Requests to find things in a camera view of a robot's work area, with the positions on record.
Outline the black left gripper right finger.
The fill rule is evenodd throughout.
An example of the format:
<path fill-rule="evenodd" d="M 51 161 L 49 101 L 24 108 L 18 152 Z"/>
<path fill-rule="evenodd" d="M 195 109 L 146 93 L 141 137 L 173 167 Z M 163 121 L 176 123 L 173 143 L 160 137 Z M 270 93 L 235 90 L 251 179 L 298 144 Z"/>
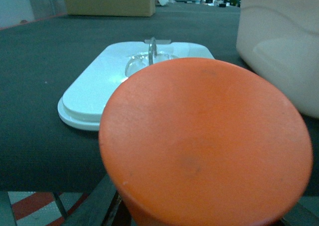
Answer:
<path fill-rule="evenodd" d="M 285 226 L 319 226 L 319 202 L 299 201 L 280 221 Z"/>

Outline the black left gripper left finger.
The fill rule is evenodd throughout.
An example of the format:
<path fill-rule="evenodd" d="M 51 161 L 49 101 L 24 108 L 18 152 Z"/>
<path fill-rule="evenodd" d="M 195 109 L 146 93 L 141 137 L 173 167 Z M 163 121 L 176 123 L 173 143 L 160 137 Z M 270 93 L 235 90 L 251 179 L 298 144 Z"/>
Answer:
<path fill-rule="evenodd" d="M 132 217 L 108 175 L 63 223 L 64 226 L 130 226 L 131 224 Z"/>

